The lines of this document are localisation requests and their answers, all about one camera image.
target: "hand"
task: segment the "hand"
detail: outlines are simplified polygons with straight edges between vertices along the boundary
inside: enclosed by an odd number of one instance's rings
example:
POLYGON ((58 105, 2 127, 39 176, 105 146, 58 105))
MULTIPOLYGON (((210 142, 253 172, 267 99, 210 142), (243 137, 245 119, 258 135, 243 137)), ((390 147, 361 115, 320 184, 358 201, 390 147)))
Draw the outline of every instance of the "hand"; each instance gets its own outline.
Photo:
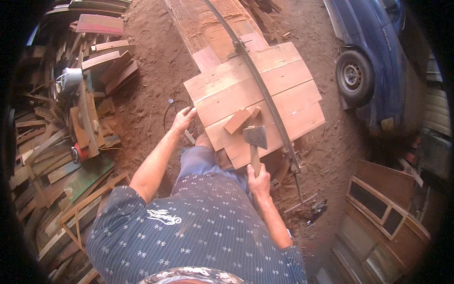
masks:
POLYGON ((174 131, 178 135, 183 135, 184 131, 189 128, 189 124, 196 117, 197 109, 189 106, 177 113, 175 120, 173 121, 171 131, 174 131))
POLYGON ((260 173, 257 177, 254 175, 254 168, 251 164, 247 165, 247 176, 249 190, 256 197, 257 202, 267 202, 270 197, 270 178, 271 175, 266 171, 265 164, 260 163, 260 173))

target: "navy patterned shirt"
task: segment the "navy patterned shirt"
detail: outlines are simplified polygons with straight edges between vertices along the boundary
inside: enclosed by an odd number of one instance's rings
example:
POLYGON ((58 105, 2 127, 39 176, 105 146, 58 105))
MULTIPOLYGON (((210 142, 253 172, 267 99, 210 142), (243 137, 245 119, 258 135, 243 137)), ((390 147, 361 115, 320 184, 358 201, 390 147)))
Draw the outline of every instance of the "navy patterned shirt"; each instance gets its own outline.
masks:
POLYGON ((108 284, 137 283, 182 266, 220 269, 249 283, 307 283, 298 247, 279 249, 238 183, 220 173, 190 174, 149 205, 116 187, 87 242, 108 284))

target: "dirt ground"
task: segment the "dirt ground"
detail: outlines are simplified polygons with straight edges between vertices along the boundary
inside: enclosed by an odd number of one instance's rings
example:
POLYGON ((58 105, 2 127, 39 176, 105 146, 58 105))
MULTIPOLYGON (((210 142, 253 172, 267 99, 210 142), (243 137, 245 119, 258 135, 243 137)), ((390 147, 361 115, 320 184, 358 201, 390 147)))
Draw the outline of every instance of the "dirt ground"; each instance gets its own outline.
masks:
MULTIPOLYGON (((308 276, 313 275, 327 256, 330 243, 343 220, 345 193, 349 176, 354 173, 355 159, 365 155, 362 130, 355 118, 341 107, 335 80, 335 65, 341 50, 336 42, 330 19, 322 0, 276 0, 282 12, 272 13, 280 42, 292 41, 307 64, 318 86, 326 123, 305 135, 300 143, 304 165, 300 183, 307 198, 318 193, 327 199, 328 210, 307 227, 300 210, 283 214, 284 222, 300 246, 306 260, 308 276)), ((172 24, 162 0, 135 0, 126 23, 126 37, 135 44, 134 57, 140 62, 140 76, 122 88, 113 98, 116 106, 114 131, 119 133, 123 149, 116 155, 119 168, 133 173, 164 135, 164 113, 169 99, 191 103, 183 82, 199 73, 180 35, 172 24)), ((203 130, 196 122, 190 129, 197 137, 203 130)), ((169 189, 180 168, 181 140, 173 153, 161 184, 169 189)), ((160 189, 160 196, 168 190, 160 189)), ((282 213, 297 203, 294 180, 287 176, 282 187, 272 192, 282 213)))

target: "wooden axe handle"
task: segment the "wooden axe handle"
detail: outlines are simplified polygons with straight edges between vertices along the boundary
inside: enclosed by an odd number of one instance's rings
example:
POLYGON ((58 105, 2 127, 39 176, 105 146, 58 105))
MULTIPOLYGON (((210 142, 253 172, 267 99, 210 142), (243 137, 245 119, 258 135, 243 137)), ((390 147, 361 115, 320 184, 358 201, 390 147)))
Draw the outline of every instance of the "wooden axe handle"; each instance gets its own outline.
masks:
POLYGON ((258 156, 258 149, 257 146, 250 145, 251 146, 251 165, 254 168, 254 175, 257 177, 260 173, 260 158, 258 156))

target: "tire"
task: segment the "tire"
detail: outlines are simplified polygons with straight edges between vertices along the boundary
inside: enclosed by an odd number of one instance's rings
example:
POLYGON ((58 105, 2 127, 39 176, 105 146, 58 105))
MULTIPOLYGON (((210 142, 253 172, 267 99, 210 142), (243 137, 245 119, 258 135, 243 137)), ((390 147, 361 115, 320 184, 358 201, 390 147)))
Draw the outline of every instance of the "tire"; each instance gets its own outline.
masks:
POLYGON ((355 50, 343 52, 336 65, 336 81, 340 94, 347 102, 355 105, 364 103, 374 90, 369 60, 355 50))

